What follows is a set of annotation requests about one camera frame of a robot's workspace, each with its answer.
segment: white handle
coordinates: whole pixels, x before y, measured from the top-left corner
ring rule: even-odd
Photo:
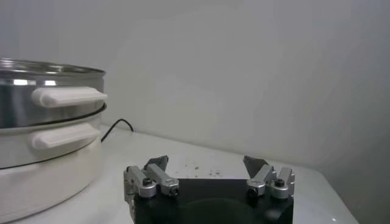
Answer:
[[[32,133],[30,144],[38,150],[51,149],[65,144],[90,139],[100,135],[99,130],[88,123]]]
[[[31,94],[35,104],[55,108],[105,100],[107,95],[91,87],[38,88]]]

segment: white wall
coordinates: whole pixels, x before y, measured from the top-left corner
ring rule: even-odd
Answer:
[[[107,71],[107,124],[314,167],[390,218],[389,1],[0,4],[1,55]]]

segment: bolt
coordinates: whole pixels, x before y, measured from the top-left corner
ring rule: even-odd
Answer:
[[[144,178],[144,179],[142,180],[142,185],[143,185],[143,186],[148,186],[148,185],[151,185],[151,184],[152,184],[152,180],[151,180],[149,177]]]
[[[250,198],[255,198],[258,196],[257,189],[255,188],[249,188],[247,194]]]
[[[284,180],[282,180],[282,179],[276,179],[275,180],[275,186],[276,187],[283,187],[285,185],[285,181]]]
[[[179,189],[178,188],[171,188],[169,193],[171,194],[171,196],[176,197],[179,195]]]

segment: black power cord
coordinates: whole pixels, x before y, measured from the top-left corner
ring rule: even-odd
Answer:
[[[121,122],[121,121],[125,122],[125,123],[129,126],[129,128],[130,128],[130,130],[131,130],[132,132],[135,132],[133,126],[132,126],[127,120],[125,120],[125,119],[123,119],[123,118],[120,118],[120,119],[118,119],[113,125],[111,125],[110,129],[108,129],[108,131],[103,135],[103,137],[102,137],[102,139],[101,139],[101,142],[103,142],[103,141],[107,138],[108,134],[110,134],[110,132],[115,128],[115,126],[116,126],[119,122]]]

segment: metal bracket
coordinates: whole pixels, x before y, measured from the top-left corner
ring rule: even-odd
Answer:
[[[248,196],[259,197],[265,192],[266,185],[276,179],[276,171],[270,165],[263,165],[260,171],[252,178],[246,181]]]
[[[283,167],[278,178],[271,183],[271,195],[274,198],[286,199],[294,196],[295,174],[293,170]]]
[[[124,185],[126,195],[138,194],[142,198],[151,198],[156,194],[156,183],[137,166],[129,166],[124,171]]]
[[[168,176],[168,174],[161,170],[156,164],[147,165],[144,173],[160,185],[163,194],[173,197],[179,194],[179,180]]]

